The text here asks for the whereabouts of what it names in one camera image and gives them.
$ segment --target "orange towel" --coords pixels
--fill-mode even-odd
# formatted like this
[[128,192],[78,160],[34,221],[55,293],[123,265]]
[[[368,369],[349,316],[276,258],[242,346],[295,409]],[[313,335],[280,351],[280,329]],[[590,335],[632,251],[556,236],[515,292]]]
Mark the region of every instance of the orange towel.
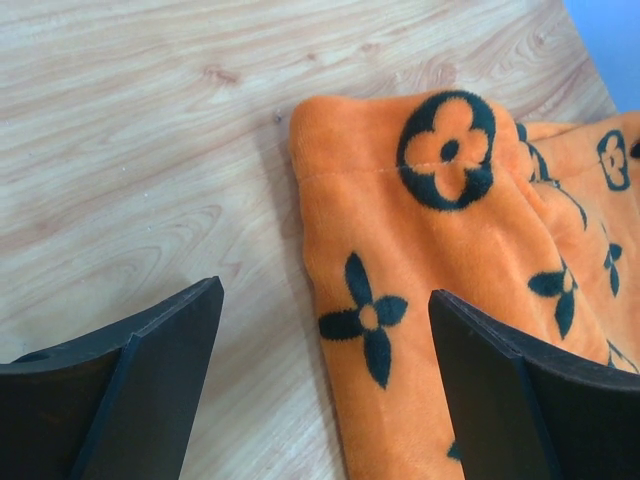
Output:
[[463,478],[434,289],[638,371],[639,139],[640,112],[522,125],[460,90],[298,106],[305,262],[352,480]]

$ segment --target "fabric fold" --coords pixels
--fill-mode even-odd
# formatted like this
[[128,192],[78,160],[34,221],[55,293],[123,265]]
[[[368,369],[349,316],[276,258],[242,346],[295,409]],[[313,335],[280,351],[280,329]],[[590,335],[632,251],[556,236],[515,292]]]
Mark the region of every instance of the fabric fold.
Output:
[[463,478],[434,289],[637,372],[638,140],[640,112],[520,124],[463,90],[297,107],[305,263],[352,480]]

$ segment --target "light wood grain surface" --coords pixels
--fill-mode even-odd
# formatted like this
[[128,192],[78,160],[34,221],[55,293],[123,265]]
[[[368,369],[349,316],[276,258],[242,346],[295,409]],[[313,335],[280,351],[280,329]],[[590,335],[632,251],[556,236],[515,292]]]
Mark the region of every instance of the light wood grain surface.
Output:
[[183,480],[345,478],[298,102],[456,85],[521,118],[614,113],[560,0],[4,0],[0,72],[0,361],[219,275]]

